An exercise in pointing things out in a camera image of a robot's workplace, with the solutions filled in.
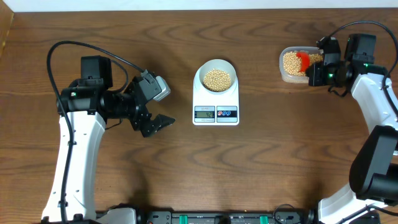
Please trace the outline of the red measuring scoop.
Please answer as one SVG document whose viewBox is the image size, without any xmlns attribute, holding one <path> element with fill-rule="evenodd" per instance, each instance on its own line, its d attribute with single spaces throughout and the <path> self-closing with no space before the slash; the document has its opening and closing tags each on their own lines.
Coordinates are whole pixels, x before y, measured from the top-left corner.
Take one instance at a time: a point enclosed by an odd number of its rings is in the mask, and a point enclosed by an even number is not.
<svg viewBox="0 0 398 224">
<path fill-rule="evenodd" d="M 306 69 L 310 66 L 310 57 L 308 53 L 305 52 L 297 52 L 296 56 L 301 61 L 300 72 L 305 72 Z"/>
</svg>

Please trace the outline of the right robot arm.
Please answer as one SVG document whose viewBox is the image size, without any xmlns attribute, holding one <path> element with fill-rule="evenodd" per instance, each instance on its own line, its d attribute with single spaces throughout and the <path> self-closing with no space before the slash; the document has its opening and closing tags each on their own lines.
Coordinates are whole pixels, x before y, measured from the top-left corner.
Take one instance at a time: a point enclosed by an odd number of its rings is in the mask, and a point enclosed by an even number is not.
<svg viewBox="0 0 398 224">
<path fill-rule="evenodd" d="M 308 214 L 310 223 L 377 223 L 370 214 L 391 215 L 397 205 L 397 97 L 386 67 L 374 63 L 376 37 L 351 34 L 345 53 L 338 41 L 326 36 L 317 42 L 323 61 L 306 70 L 310 86 L 345 88 L 358 103 L 369 136 L 349 170 L 349 182 L 319 201 Z"/>
</svg>

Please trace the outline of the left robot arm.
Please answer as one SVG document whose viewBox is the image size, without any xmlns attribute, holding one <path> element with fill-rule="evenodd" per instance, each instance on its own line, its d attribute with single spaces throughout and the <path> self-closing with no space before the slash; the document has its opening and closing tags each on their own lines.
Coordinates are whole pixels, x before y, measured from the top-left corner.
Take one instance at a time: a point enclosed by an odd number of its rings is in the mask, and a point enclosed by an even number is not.
<svg viewBox="0 0 398 224">
<path fill-rule="evenodd" d="M 97 215 L 94 184 L 98 149 L 109 119 L 128 119 L 147 138 L 174 123 L 174 119 L 147 110 L 150 100 L 170 93 L 167 82 L 148 70 L 118 90 L 112 90 L 111 66 L 102 56 L 81 58 L 81 77 L 61 92 L 60 149 L 52 193 L 43 210 L 42 223 L 142 223 L 134 208 L 119 205 Z"/>
</svg>

